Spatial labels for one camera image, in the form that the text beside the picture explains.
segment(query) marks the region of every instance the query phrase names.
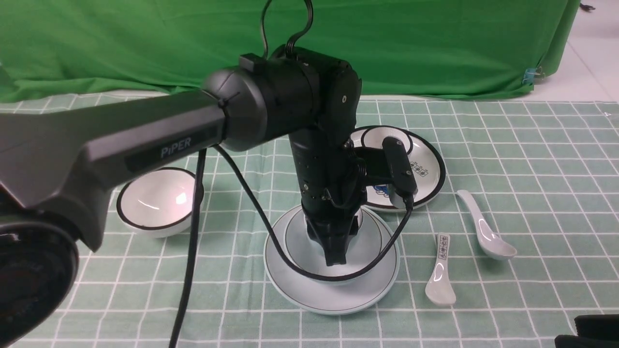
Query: table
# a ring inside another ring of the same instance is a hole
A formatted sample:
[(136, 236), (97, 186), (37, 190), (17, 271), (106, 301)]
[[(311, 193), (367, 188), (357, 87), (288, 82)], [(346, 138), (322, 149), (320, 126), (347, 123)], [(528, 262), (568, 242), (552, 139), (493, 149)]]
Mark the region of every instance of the table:
[[(137, 97), (61, 95), (0, 105), (47, 113)], [(267, 281), (266, 231), (234, 174), (209, 151), (195, 282), (180, 347), (554, 347), (584, 313), (619, 312), (619, 105), (449, 102), (364, 97), (358, 125), (408, 128), (442, 153), (448, 176), (401, 236), (397, 282), (375, 307), (343, 317), (301, 311)], [(233, 154), (271, 222), (300, 202), (288, 140)], [(175, 162), (193, 170), (197, 158)], [(514, 245), (488, 259), (454, 192), (473, 193)], [(188, 234), (132, 234), (115, 212), (103, 246), (80, 245), (78, 280), (62, 306), (16, 347), (166, 347), (180, 298)], [(400, 214), (381, 214), (395, 228)], [(453, 308), (424, 294), (434, 235), (452, 235)]]

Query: white plate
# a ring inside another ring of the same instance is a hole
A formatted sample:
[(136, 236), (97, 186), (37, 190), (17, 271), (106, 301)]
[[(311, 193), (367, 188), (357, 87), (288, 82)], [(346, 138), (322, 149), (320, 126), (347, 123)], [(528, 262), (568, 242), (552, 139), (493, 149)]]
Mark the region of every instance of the white plate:
[(195, 184), (194, 173), (161, 168), (126, 184), (118, 195), (116, 210), (133, 231), (154, 238), (169, 237), (191, 225)]
[[(438, 151), (428, 141), (420, 136), (399, 129), (394, 132), (390, 126), (367, 126), (356, 129), (351, 135), (351, 139), (355, 147), (368, 144), (366, 138), (368, 134), (372, 134), (371, 144), (382, 144), (380, 139), (375, 139), (374, 134), (384, 134), (384, 136), (404, 136), (408, 135), (408, 139), (402, 139), (406, 145), (409, 141), (413, 144), (413, 149), (409, 153), (410, 166), (413, 169), (415, 181), (417, 182), (418, 193), (415, 196), (414, 207), (420, 207), (430, 202), (441, 191), (445, 183), (445, 164), (443, 158)], [(367, 207), (379, 212), (403, 212), (403, 209), (398, 209), (391, 204), (387, 193), (387, 186), (369, 186)]]
[[(284, 253), (297, 266), (309, 267), (307, 271), (328, 276), (350, 274), (369, 264), (392, 234), (376, 213), (367, 208), (362, 208), (361, 211), (363, 222), (358, 235), (348, 246), (346, 265), (326, 266), (324, 254), (321, 254), (322, 248), (307, 235), (301, 206), (282, 215), (275, 223), (273, 231)], [(293, 253), (296, 255), (291, 257), (288, 247), (292, 245), (295, 246)], [(322, 258), (323, 266), (316, 262), (319, 258)], [(277, 253), (271, 238), (267, 237), (264, 244), (264, 266), (273, 286), (296, 306), (322, 315), (344, 315), (374, 305), (389, 292), (400, 268), (400, 249), (396, 242), (387, 255), (366, 274), (350, 281), (330, 283), (314, 281), (290, 269)]]

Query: blue logo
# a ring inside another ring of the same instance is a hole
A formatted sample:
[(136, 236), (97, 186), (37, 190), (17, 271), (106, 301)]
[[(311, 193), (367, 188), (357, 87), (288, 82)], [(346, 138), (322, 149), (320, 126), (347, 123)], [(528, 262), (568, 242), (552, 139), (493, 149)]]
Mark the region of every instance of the blue logo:
[(379, 196), (389, 198), (389, 192), (387, 192), (387, 185), (373, 186), (373, 188), (376, 191), (376, 194), (378, 194)]

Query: bowl rim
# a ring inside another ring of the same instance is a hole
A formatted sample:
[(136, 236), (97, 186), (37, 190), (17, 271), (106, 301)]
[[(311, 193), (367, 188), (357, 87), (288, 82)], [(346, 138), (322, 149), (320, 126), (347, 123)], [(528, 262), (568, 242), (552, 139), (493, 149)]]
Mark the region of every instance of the bowl rim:
[[(189, 176), (191, 176), (192, 178), (194, 178), (194, 185), (196, 181), (196, 174), (193, 172), (190, 172), (187, 169), (184, 168), (176, 168), (176, 167), (163, 167), (163, 168), (159, 168), (157, 170), (154, 170), (150, 173), (154, 173), (154, 172), (159, 172), (162, 170), (173, 170), (173, 171), (177, 171), (177, 172), (183, 172), (185, 174), (189, 174)], [(116, 199), (116, 211), (118, 213), (118, 216), (120, 217), (120, 219), (125, 223), (128, 224), (129, 226), (132, 226), (134, 228), (137, 228), (139, 230), (143, 230), (143, 231), (159, 231), (159, 230), (165, 230), (168, 229), (170, 227), (174, 227), (180, 223), (182, 223), (183, 221), (185, 221), (189, 216), (191, 216), (191, 214), (193, 213), (193, 209), (191, 209), (191, 211), (189, 212), (189, 214), (185, 215), (184, 217), (178, 219), (177, 221), (174, 221), (170, 224), (164, 225), (164, 226), (154, 226), (154, 227), (148, 227), (148, 226), (141, 226), (136, 224), (135, 222), (129, 220), (129, 218), (124, 214), (123, 212), (123, 208), (121, 207), (121, 202), (123, 201), (123, 197), (124, 197), (124, 193), (125, 191), (129, 188), (129, 186), (131, 184), (133, 184), (135, 181), (140, 180), (140, 178), (137, 178), (135, 180), (132, 180), (128, 183), (126, 183), (123, 188), (121, 189), (120, 193), (118, 194), (118, 198)], [(204, 185), (200, 185), (200, 191), (201, 191), (201, 196), (204, 197)]]

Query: white bowl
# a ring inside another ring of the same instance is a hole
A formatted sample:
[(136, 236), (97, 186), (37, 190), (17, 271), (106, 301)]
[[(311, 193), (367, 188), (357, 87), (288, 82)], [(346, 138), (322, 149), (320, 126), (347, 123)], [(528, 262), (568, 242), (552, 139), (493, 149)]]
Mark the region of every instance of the white bowl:
[(195, 184), (195, 174), (180, 168), (161, 168), (142, 175), (120, 191), (118, 215), (131, 230), (148, 237), (183, 232), (191, 226)]

